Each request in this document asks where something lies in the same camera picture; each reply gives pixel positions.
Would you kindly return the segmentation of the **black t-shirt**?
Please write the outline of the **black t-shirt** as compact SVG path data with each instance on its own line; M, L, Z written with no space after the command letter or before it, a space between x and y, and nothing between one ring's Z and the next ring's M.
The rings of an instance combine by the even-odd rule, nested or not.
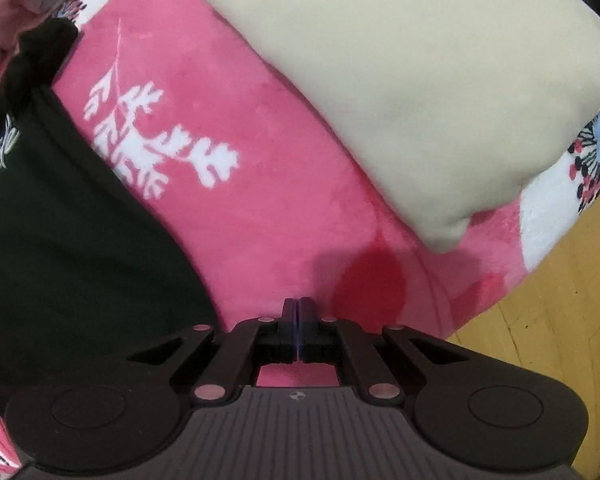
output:
M0 80L0 390L218 320L53 92L77 36L63 18L25 32Z

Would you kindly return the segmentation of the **pink floral bed blanket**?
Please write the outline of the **pink floral bed blanket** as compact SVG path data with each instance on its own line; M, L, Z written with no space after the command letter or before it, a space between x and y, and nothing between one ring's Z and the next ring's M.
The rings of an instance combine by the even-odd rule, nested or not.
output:
M311 295L452 334L509 294L600 194L600 122L521 198L428 252L309 105L201 0L61 0L82 40L56 93L181 241L224 320ZM15 49L0 49L0 73Z

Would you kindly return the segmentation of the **folded cream garment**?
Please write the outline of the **folded cream garment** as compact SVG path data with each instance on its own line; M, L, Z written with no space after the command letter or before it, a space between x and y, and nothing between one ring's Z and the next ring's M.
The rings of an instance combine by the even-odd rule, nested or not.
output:
M204 1L437 252L600 110L600 18L582 0Z

